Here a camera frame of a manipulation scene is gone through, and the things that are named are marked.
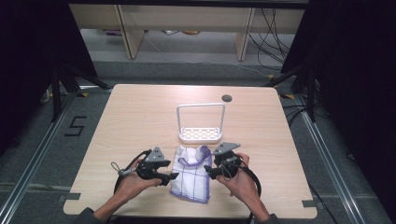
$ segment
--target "white wire basket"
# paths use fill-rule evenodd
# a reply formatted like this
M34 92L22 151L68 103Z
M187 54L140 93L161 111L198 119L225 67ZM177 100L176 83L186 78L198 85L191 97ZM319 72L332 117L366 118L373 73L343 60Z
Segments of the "white wire basket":
M180 108L197 106L221 106L219 127L182 127ZM215 144L222 137L222 124L224 120L225 105L222 103L179 105L177 107L178 137L187 144Z

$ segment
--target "person's right hand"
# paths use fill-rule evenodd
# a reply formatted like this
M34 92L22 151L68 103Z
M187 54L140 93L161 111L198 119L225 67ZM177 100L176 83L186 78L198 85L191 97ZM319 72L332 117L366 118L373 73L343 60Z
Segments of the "person's right hand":
M242 153L238 153L237 155L243 161L241 166L248 166L249 156ZM230 190L230 196L235 196L243 202L258 221L262 222L270 218L267 209L260 199L253 179L245 171L239 169L236 176L231 179L225 178L223 175L218 175L216 179Z

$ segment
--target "sleeve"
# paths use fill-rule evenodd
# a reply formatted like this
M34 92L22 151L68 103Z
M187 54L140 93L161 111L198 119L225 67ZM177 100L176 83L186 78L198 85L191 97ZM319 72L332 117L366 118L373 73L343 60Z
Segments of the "sleeve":
M258 222L257 224L280 224L280 222L275 214L271 214L271 217L268 220L264 222Z
M93 215L91 208L84 209L77 217L74 219L72 224L103 224L101 220L97 219Z

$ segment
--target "small round object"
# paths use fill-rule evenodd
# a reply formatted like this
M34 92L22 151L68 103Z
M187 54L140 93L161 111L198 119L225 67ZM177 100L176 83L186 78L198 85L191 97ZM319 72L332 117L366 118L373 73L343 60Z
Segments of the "small round object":
M233 97L231 95L225 94L221 96L221 100L226 103L230 103L233 100Z

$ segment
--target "wooden table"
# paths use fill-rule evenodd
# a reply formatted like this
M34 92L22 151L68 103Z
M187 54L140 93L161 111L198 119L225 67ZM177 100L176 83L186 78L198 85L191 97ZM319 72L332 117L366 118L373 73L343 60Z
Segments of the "wooden table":
M262 200L281 218L314 218L316 207L304 207L313 198L276 90L257 87L117 85L107 102L91 144L67 200L66 214L93 210L111 197L117 173L110 163L125 167L138 153L159 147L173 161L178 139L177 106L226 104L221 141L241 144L234 152L250 157L250 169L262 183ZM211 119L205 115L196 119ZM211 150L218 144L208 145ZM159 172L169 174L168 168ZM116 214L138 217L235 217L249 214L246 206L218 181L210 181L208 204L182 201L166 187L150 188L125 204Z

